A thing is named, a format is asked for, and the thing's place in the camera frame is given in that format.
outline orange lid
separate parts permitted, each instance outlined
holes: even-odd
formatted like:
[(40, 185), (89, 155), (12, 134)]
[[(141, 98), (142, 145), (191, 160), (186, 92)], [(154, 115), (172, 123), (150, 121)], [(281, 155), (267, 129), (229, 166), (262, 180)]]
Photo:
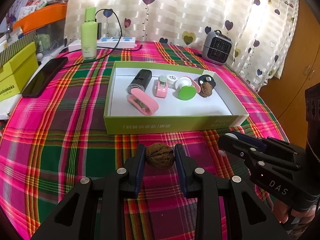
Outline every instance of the orange lid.
[(22, 28), (24, 34), (39, 29), (47, 24), (65, 19), (67, 15), (67, 4), (57, 3), (48, 5), (23, 17), (13, 24), (13, 29)]

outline plaid tablecloth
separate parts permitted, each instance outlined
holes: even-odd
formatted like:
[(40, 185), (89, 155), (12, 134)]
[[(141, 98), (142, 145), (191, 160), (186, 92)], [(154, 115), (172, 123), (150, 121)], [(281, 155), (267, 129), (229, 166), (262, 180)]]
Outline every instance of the plaid tablecloth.
[[(55, 205), (81, 179), (104, 177), (135, 155), (139, 143), (182, 143), (187, 155), (213, 174), (248, 181), (241, 160), (218, 154), (220, 134), (236, 130), (251, 136), (286, 139), (261, 98), (232, 70), (215, 66), (189, 48), (143, 42), (137, 52), (115, 51), (102, 62), (60, 71), (39, 98), (21, 99), (0, 145), (0, 205), (24, 239), (30, 239)], [(100, 50), (99, 57), (108, 50)], [(81, 52), (68, 54), (67, 66), (81, 62)], [(133, 60), (186, 65), (215, 71), (236, 94), (250, 117), (233, 129), (194, 132), (107, 135), (103, 111), (115, 61)], [(254, 187), (267, 205), (268, 193)], [(175, 165), (155, 171), (146, 165), (138, 200), (125, 202), (125, 226), (132, 239), (193, 239), (196, 199), (185, 199)], [(225, 217), (222, 212), (224, 236)]]

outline curtain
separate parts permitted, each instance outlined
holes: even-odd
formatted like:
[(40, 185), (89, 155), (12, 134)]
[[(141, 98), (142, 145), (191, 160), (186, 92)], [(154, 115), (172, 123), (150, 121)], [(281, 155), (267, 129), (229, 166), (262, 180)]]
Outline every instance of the curtain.
[[(231, 38), (231, 66), (258, 91), (269, 78), (281, 77), (294, 35), (299, 0), (69, 0), (65, 36), (80, 39), (85, 8), (112, 9), (123, 35), (202, 50), (209, 31)], [(111, 12), (100, 12), (103, 36), (119, 34)]]

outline black disc with white dots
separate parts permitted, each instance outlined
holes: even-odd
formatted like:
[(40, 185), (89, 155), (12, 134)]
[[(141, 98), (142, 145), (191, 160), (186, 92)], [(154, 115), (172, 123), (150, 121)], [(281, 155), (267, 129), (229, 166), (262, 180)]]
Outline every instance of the black disc with white dots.
[(213, 77), (210, 75), (202, 75), (201, 77), (198, 78), (199, 86), (201, 86), (203, 83), (206, 83), (206, 82), (208, 82), (212, 86), (212, 89), (214, 89), (214, 87), (216, 86), (216, 83)]

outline yellow box lid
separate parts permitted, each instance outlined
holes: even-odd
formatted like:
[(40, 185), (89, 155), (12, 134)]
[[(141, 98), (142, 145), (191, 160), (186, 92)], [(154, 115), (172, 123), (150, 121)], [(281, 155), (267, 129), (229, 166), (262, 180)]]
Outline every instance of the yellow box lid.
[(14, 55), (7, 63), (0, 68), (0, 82), (12, 75), (16, 69), (28, 58), (36, 52), (36, 44), (32, 42)]

